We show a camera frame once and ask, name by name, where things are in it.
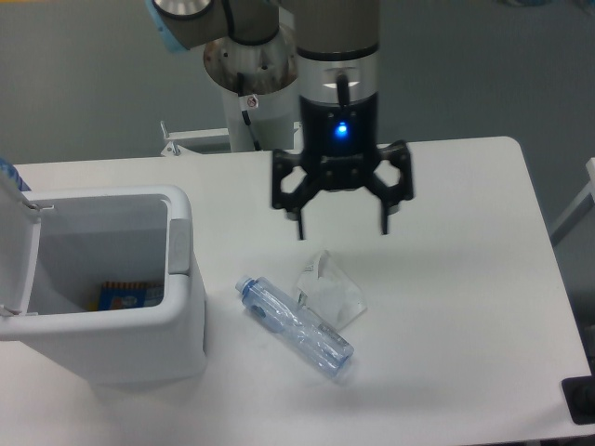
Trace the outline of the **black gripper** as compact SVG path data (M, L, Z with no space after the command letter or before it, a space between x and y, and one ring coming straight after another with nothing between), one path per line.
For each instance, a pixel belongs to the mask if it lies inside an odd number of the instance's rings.
M378 94L338 104L299 99L302 153L276 149L271 154L271 207L284 210L305 240L303 209L321 191L357 190L364 186L379 199L380 230L387 235L390 216L402 201L414 198L412 155L405 140L377 147ZM386 163L394 181L377 169Z

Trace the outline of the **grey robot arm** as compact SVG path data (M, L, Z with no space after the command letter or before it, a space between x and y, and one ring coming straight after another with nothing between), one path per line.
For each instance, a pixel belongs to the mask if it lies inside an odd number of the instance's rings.
M271 206L300 221L320 191L365 188L380 227L413 199L411 155L377 145L377 1L150 1L165 46L204 51L231 149L271 153Z

